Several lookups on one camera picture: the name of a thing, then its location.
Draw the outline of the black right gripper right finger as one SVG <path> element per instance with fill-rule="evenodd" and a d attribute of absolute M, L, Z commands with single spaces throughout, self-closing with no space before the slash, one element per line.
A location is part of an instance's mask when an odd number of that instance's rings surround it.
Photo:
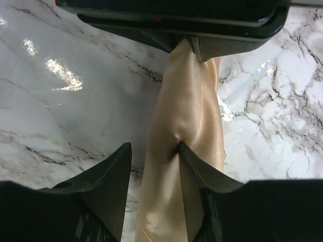
<path fill-rule="evenodd" d="M 195 241 L 322 241 L 322 180 L 243 184 L 178 146 L 203 207 Z"/>

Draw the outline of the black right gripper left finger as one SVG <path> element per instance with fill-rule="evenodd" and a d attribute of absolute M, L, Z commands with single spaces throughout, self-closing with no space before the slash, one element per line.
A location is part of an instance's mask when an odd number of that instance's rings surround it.
<path fill-rule="evenodd" d="M 120 241 L 132 147 L 53 188 L 1 182 L 1 241 Z"/>

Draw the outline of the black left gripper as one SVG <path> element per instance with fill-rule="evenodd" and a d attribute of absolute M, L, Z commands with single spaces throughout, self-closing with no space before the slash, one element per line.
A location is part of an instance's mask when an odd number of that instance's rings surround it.
<path fill-rule="evenodd" d="M 175 34 L 203 36 L 190 37 L 200 63 L 256 50 L 281 30 L 289 11 L 279 1 L 56 1 L 55 4 L 92 27 L 167 53 L 177 46 Z"/>

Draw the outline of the peach cloth napkin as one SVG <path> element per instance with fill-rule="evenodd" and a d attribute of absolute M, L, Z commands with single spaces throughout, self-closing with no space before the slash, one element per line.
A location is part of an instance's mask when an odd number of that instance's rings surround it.
<path fill-rule="evenodd" d="M 199 189 L 178 145 L 185 143 L 203 161 L 223 169 L 219 65 L 219 58 L 199 62 L 188 40 L 170 53 L 147 144 L 136 241 L 192 241 L 202 225 Z"/>

